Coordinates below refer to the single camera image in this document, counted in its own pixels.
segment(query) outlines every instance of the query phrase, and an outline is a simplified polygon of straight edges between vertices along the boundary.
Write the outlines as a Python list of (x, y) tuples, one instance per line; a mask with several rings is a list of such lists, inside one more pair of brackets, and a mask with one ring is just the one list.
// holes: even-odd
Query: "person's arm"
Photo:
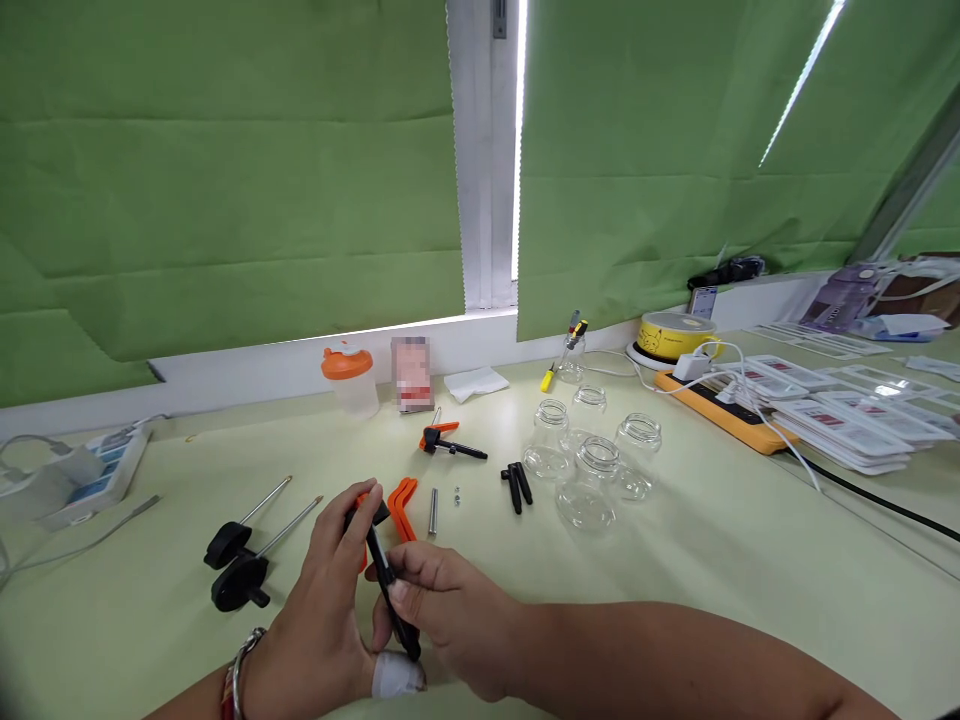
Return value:
[[(663, 603), (523, 605), (426, 543), (389, 560), (403, 578), (391, 587), (397, 613), (484, 700), (510, 695), (560, 718), (895, 717), (796, 648), (716, 615)], [(373, 649), (389, 637), (378, 604)]]
[[(367, 492), (344, 533), (347, 511)], [(376, 661), (360, 640), (354, 606), (357, 568), (382, 499), (375, 480), (356, 483), (317, 518), (296, 585), (241, 666), (245, 720), (314, 720), (370, 697)], [(226, 674), (227, 666), (215, 670), (146, 720), (219, 720)]]
[(533, 605), (508, 692), (559, 717), (893, 718), (795, 647), (664, 603)]

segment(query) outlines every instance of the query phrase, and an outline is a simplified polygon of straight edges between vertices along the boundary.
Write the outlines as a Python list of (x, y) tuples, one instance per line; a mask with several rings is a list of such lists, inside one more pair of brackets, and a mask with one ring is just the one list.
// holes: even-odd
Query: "metal pin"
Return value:
[(315, 498), (313, 502), (307, 505), (303, 509), (303, 511), (299, 515), (297, 515), (293, 520), (291, 520), (283, 530), (277, 533), (276, 537), (274, 537), (273, 540), (267, 543), (266, 547), (264, 547), (263, 550), (257, 553), (257, 557), (263, 557), (263, 555), (267, 552), (267, 550), (269, 550), (274, 545), (276, 545), (280, 541), (280, 538), (282, 538), (284, 535), (286, 535), (288, 532), (290, 532), (293, 529), (294, 525), (296, 525), (298, 522), (303, 520), (307, 515), (309, 515), (310, 511), (313, 510), (317, 505), (319, 505), (321, 500), (323, 500), (323, 495), (320, 495), (319, 497)]
[(270, 498), (272, 498), (274, 495), (276, 495), (278, 492), (283, 490), (283, 488), (285, 488), (287, 486), (287, 483), (290, 482), (291, 480), (293, 480), (293, 475), (287, 475), (283, 480), (281, 480), (280, 484), (277, 485), (269, 495), (267, 495), (263, 500), (261, 500), (253, 510), (247, 513), (247, 516), (240, 521), (240, 524), (243, 525), (247, 520), (252, 518), (254, 513), (257, 512), (257, 510), (259, 510), (264, 505), (266, 505), (267, 501)]
[(430, 526), (427, 529), (427, 532), (430, 535), (437, 534), (437, 503), (439, 501), (440, 492), (434, 488), (430, 493)]

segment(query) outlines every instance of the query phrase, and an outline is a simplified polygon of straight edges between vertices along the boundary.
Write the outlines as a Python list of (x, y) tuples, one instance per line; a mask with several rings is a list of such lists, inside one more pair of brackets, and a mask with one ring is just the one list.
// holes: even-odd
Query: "black cable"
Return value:
[(833, 473), (830, 472), (829, 470), (824, 470), (822, 467), (820, 467), (819, 465), (817, 465), (815, 462), (813, 462), (813, 460), (811, 460), (811, 459), (808, 458), (808, 457), (804, 457), (803, 459), (807, 461), (807, 464), (808, 464), (811, 468), (813, 468), (814, 470), (816, 470), (818, 473), (820, 473), (821, 475), (823, 475), (825, 478), (828, 478), (829, 480), (833, 480), (833, 481), (834, 481), (837, 485), (839, 485), (840, 487), (846, 488), (846, 489), (849, 490), (850, 492), (856, 493), (856, 494), (859, 495), (860, 497), (864, 497), (864, 498), (866, 498), (867, 500), (870, 500), (870, 501), (872, 501), (872, 502), (875, 502), (877, 505), (880, 505), (881, 507), (887, 508), (887, 510), (893, 510), (893, 512), (895, 512), (895, 513), (898, 513), (898, 514), (900, 514), (900, 515), (903, 515), (903, 516), (906, 517), (906, 518), (910, 518), (910, 519), (913, 520), (914, 522), (918, 522), (918, 523), (920, 523), (921, 525), (926, 525), (926, 526), (927, 526), (928, 528), (930, 528), (931, 530), (936, 530), (938, 533), (942, 533), (943, 535), (946, 535), (946, 536), (947, 536), (948, 538), (950, 538), (951, 540), (955, 540), (955, 541), (957, 541), (957, 542), (960, 542), (960, 533), (958, 533), (956, 530), (951, 530), (951, 529), (948, 528), (946, 525), (941, 525), (940, 523), (936, 522), (935, 520), (931, 520), (930, 518), (924, 517), (923, 515), (918, 515), (917, 513), (913, 512), (912, 510), (907, 510), (906, 508), (902, 508), (902, 507), (900, 507), (899, 505), (896, 505), (896, 504), (890, 502), (889, 500), (884, 500), (882, 497), (879, 497), (879, 496), (877, 496), (877, 495), (874, 495), (872, 492), (868, 492), (868, 491), (864, 490), (863, 488), (857, 487), (857, 486), (854, 485), (853, 483), (844, 480), (842, 477), (839, 477), (838, 475), (833, 474)]

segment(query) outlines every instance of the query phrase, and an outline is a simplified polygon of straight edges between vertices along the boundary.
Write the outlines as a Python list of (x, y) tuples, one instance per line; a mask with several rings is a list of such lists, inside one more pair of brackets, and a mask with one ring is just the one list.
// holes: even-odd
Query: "purple bottle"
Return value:
[(846, 332), (857, 319), (876, 290), (877, 269), (858, 264), (840, 268), (804, 313), (801, 325), (824, 332)]

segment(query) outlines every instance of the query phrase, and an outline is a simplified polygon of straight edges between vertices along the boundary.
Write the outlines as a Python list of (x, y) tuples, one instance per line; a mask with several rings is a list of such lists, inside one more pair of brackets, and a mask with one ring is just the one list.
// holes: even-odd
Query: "hand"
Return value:
[[(387, 553), (398, 579), (390, 586), (397, 614), (425, 632), (440, 660), (482, 700), (507, 695), (517, 672), (514, 641), (523, 627), (523, 605), (454, 550), (404, 543)], [(376, 580), (376, 568), (367, 568)], [(383, 597), (373, 609), (373, 650), (393, 628)]]
[[(347, 532), (344, 518), (370, 494)], [(240, 673), (248, 720), (314, 720), (370, 697), (376, 658), (364, 647), (354, 613), (357, 568), (383, 498), (374, 479), (356, 483), (320, 513), (300, 578)]]

